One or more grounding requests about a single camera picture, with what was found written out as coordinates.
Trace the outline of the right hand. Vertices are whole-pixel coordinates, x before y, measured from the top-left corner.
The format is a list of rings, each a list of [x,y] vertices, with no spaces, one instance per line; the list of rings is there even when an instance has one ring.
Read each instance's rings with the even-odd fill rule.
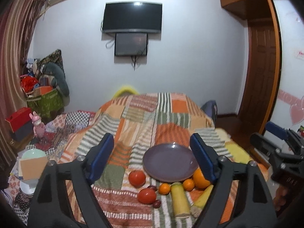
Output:
[[[280,209],[286,204],[286,196],[289,192],[289,189],[279,185],[276,190],[275,197],[273,199],[274,207],[276,211],[280,211]]]

